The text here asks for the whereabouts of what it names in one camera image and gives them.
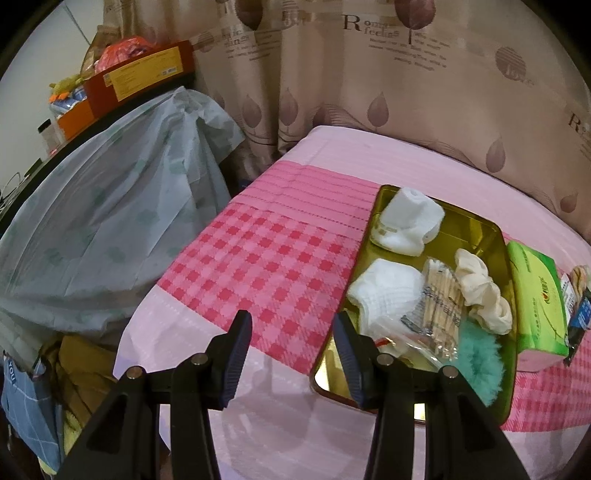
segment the yellow cloth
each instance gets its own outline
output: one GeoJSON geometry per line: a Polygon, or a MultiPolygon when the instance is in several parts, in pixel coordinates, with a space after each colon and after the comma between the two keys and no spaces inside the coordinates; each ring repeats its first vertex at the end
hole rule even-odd
{"type": "MultiPolygon", "coordinates": [[[[80,436],[80,432],[82,432],[82,425],[80,425],[78,420],[76,420],[76,417],[72,414],[72,412],[66,411],[64,415],[64,452],[66,455],[70,453],[70,450],[72,450],[72,447],[80,436]]],[[[40,458],[38,460],[41,470],[43,470],[47,475],[56,474],[56,472],[48,467],[43,460],[40,458]]]]}
{"type": "MultiPolygon", "coordinates": [[[[82,428],[99,408],[117,380],[113,377],[115,353],[79,335],[64,335],[41,347],[48,366],[54,398],[64,407],[64,452],[67,455],[82,428]]],[[[41,469],[56,473],[39,459],[41,469]]]]}

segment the brown fabric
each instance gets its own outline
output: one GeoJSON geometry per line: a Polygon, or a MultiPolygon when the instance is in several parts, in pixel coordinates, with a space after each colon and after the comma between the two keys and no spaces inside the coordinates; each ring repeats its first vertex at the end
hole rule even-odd
{"type": "Polygon", "coordinates": [[[78,335],[45,344],[40,352],[51,372],[54,395],[82,426],[116,383],[115,353],[78,335]]]}
{"type": "Polygon", "coordinates": [[[315,125],[359,128],[494,175],[591,239],[589,91],[521,0],[105,2],[105,23],[191,41],[197,88],[248,137],[243,178],[315,125]]]}

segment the orange box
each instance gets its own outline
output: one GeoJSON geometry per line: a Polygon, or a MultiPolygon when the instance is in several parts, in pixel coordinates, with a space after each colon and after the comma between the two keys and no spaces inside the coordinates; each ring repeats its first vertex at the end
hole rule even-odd
{"type": "Polygon", "coordinates": [[[88,99],[82,100],[74,105],[73,108],[64,113],[57,120],[57,124],[64,132],[67,141],[70,141],[86,127],[93,124],[96,120],[88,99]]]}
{"type": "Polygon", "coordinates": [[[98,119],[146,90],[194,71],[193,46],[184,40],[97,73],[85,81],[84,90],[98,119]]]}

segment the white wall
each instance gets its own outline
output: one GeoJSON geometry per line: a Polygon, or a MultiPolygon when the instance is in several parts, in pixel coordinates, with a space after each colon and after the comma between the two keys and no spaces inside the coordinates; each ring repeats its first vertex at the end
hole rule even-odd
{"type": "MultiPolygon", "coordinates": [[[[101,0],[66,0],[89,41],[102,23],[101,0]]],[[[29,36],[0,80],[0,189],[46,158],[37,127],[50,117],[49,84],[80,71],[88,43],[63,4],[29,36]]]]}

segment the toy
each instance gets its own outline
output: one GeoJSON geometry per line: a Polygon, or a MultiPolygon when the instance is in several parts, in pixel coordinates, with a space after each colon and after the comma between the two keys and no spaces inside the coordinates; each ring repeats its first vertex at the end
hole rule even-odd
{"type": "Polygon", "coordinates": [[[80,75],[76,74],[66,77],[57,83],[50,83],[49,86],[52,88],[52,93],[49,97],[49,101],[55,102],[58,99],[64,100],[72,90],[82,84],[82,81],[80,75]]]}

